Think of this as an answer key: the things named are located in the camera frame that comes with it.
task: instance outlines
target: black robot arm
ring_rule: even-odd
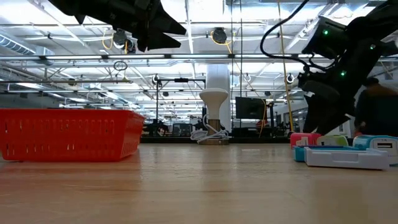
[[[308,115],[304,131],[327,134],[354,116],[354,96],[382,56],[398,54],[397,46],[381,40],[398,29],[398,0],[389,0],[348,26],[322,17],[303,49],[334,60],[329,67],[311,60],[298,76],[298,87],[314,93],[306,96]]]

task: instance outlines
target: table surface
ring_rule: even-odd
[[[0,223],[397,223],[398,168],[307,167],[286,144],[142,144],[117,163],[0,162]]]

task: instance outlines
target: basket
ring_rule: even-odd
[[[124,110],[0,110],[0,150],[7,161],[120,161],[143,124]]]

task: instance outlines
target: white column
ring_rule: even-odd
[[[228,97],[220,108],[220,121],[231,132],[231,93],[229,90],[228,65],[207,65],[206,88],[221,88],[228,92]]]

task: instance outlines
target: black monitor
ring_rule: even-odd
[[[260,119],[264,117],[264,102],[259,98],[236,97],[236,118]]]

